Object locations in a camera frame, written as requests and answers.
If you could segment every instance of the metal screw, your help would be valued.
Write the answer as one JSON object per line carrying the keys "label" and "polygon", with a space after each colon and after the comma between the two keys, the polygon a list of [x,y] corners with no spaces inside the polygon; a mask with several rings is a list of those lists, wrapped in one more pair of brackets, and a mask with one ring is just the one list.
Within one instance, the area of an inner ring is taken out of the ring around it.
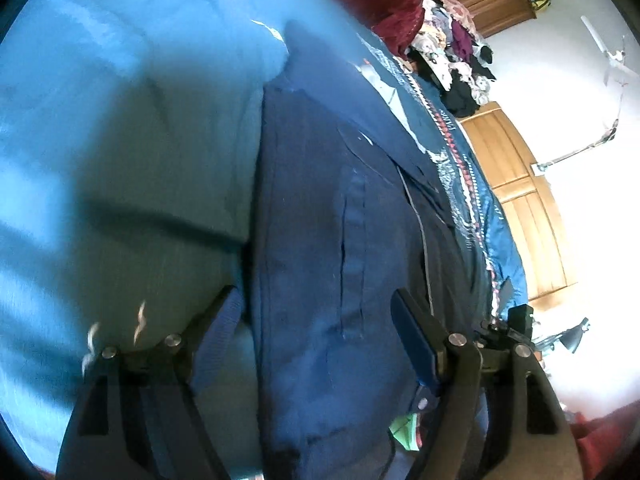
{"label": "metal screw", "polygon": [[178,346],[182,342],[180,334],[169,334],[164,338],[164,344],[169,347]]}
{"label": "metal screw", "polygon": [[451,334],[449,336],[449,342],[453,346],[464,346],[466,345],[466,337],[464,337],[462,334]]}
{"label": "metal screw", "polygon": [[529,357],[531,355],[531,348],[529,348],[527,345],[516,345],[515,351],[516,354],[520,357]]}
{"label": "metal screw", "polygon": [[118,350],[115,349],[113,346],[107,346],[103,351],[102,351],[102,358],[103,359],[111,359],[113,357],[115,357],[115,355],[118,353]]}

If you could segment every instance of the red fabric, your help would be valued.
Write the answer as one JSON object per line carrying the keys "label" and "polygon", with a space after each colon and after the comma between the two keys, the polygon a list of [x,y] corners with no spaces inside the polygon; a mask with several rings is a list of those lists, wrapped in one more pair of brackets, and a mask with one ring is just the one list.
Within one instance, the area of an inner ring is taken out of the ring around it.
{"label": "red fabric", "polygon": [[360,23],[385,42],[392,54],[404,51],[424,22],[422,0],[339,0]]}
{"label": "red fabric", "polygon": [[640,419],[640,400],[603,418],[572,424],[585,480],[593,480],[613,458]]}

